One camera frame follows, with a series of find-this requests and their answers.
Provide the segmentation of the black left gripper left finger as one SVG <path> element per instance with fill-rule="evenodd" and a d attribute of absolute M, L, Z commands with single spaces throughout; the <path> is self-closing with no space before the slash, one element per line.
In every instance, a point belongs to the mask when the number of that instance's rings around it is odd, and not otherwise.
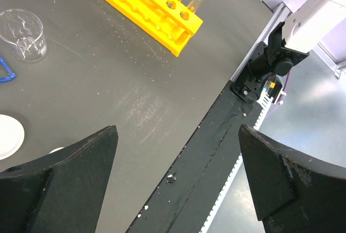
<path fill-rule="evenodd" d="M 114 125 L 1 172 L 1 232 L 95 232 L 118 144 Z"/>

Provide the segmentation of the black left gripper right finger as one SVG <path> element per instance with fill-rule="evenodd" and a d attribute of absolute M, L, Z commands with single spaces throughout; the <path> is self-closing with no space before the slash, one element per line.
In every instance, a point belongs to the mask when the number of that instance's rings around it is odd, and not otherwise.
<path fill-rule="evenodd" d="M 265 232 L 345 232 L 345 168 L 241 125 L 238 132 L 257 219 Z"/>

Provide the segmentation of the yellow test tube rack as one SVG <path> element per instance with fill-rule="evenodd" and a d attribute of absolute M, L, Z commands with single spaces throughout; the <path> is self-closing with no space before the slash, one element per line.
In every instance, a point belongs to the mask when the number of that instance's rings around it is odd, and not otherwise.
<path fill-rule="evenodd" d="M 178 0 L 105 0 L 179 56 L 203 21 Z"/>

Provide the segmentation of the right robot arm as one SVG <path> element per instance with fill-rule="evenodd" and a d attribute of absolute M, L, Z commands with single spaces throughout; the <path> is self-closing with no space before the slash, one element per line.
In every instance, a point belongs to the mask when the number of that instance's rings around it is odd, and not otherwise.
<path fill-rule="evenodd" d="M 247 57 L 230 89 L 246 103 L 258 100 L 268 79 L 285 76 L 344 19 L 345 0 L 307 0 L 273 28 L 259 54 Z"/>

